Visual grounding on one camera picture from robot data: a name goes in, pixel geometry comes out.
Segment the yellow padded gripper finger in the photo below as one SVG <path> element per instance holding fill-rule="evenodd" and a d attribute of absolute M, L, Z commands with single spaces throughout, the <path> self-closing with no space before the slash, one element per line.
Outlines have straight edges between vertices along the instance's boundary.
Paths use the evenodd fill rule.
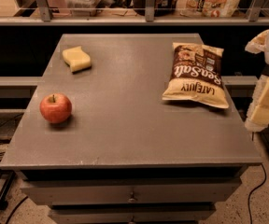
<path fill-rule="evenodd" d="M 269 125 L 269 76 L 261 75 L 252 95 L 245 127 L 250 132 L 261 132 Z"/>
<path fill-rule="evenodd" d="M 258 35 L 256 35 L 252 40 L 250 40 L 245 46 L 245 51 L 253 54 L 258 54 L 265 50 L 265 39 L 267 37 L 268 30 L 265 30 Z"/>

